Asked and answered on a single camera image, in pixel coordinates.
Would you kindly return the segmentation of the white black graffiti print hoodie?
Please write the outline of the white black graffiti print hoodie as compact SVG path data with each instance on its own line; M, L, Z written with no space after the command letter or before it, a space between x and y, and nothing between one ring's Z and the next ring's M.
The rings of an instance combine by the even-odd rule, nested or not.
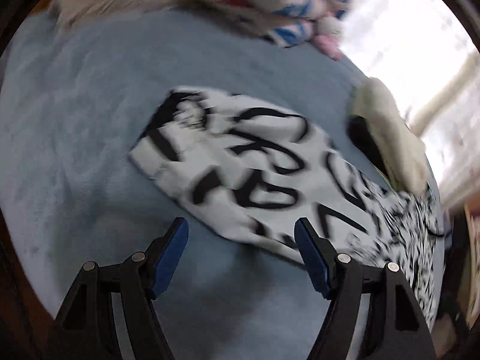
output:
M338 252L397 263L428 324L437 312L439 200L380 186L303 115L214 88L172 89L130 150L159 189L211 230L300 262L295 222Z

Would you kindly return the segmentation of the folded cream fleece garment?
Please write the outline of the folded cream fleece garment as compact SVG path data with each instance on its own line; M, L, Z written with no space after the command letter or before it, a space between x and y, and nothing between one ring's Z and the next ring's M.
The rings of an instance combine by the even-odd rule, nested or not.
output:
M353 94L348 116L365 118L383 158L391 187L415 195L425 192L430 170L425 145L400 116L389 89L377 78L368 78Z

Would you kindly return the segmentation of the folded black garment under cream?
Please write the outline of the folded black garment under cream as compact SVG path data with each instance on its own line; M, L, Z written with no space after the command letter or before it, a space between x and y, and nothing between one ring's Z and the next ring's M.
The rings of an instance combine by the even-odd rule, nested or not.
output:
M368 130L365 118L351 115L347 123L346 132L353 145L388 179L389 176L383 162L383 156Z

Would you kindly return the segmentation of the blue-grey fleece bed blanket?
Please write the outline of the blue-grey fleece bed blanket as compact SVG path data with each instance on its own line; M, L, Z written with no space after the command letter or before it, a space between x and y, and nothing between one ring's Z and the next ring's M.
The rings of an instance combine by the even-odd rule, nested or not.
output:
M69 33L47 14L27 18L1 88L1 208L40 303L55 319L84 263L122 263L182 217L188 241L153 301L171 359L310 359L329 300L302 257L220 236L129 153L172 89L220 89L304 116L393 189L347 135L366 79L349 59L279 49L204 11L124 15Z

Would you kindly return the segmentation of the sheer white floral curtain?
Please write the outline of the sheer white floral curtain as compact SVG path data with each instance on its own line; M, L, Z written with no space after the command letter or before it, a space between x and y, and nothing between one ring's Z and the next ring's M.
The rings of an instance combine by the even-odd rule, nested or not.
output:
M442 0L352 0L342 50L425 143L444 208L479 193L479 51Z

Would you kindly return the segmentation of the pink white kitty plush toy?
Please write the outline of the pink white kitty plush toy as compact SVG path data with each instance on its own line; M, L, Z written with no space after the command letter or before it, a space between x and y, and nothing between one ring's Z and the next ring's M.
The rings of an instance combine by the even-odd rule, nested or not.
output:
M343 23L331 14L323 16L317 22L317 34L313 45L332 60L339 61L343 53L339 49L343 38Z

